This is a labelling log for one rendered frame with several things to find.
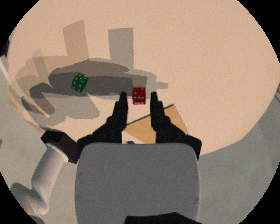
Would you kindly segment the red die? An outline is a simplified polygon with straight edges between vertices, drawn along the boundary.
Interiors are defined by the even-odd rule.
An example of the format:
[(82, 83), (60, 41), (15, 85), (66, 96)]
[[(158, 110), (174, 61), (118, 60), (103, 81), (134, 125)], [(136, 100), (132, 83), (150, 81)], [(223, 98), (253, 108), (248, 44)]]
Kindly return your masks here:
[(146, 89), (145, 88), (133, 88), (132, 100), (133, 100), (133, 105), (145, 105), (146, 104)]

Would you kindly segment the green die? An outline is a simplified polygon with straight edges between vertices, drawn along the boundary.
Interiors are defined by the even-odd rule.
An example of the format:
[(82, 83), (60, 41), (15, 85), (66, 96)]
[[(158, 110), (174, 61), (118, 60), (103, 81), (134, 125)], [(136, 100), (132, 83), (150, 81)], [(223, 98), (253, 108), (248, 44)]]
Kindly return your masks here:
[(86, 87), (88, 78), (78, 74), (72, 81), (72, 86), (71, 89), (81, 93), (83, 91), (83, 89)]

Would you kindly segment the tan mat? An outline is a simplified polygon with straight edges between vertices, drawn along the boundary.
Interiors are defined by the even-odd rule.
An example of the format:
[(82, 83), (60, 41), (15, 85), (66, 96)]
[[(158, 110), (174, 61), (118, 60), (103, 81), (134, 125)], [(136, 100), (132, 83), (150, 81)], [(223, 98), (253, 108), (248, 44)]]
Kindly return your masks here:
[[(183, 130), (185, 134), (188, 134), (188, 130), (174, 104), (164, 108), (164, 112), (171, 119), (171, 123)], [(127, 124), (125, 132), (145, 144), (155, 143), (156, 132), (151, 128), (150, 115)]]

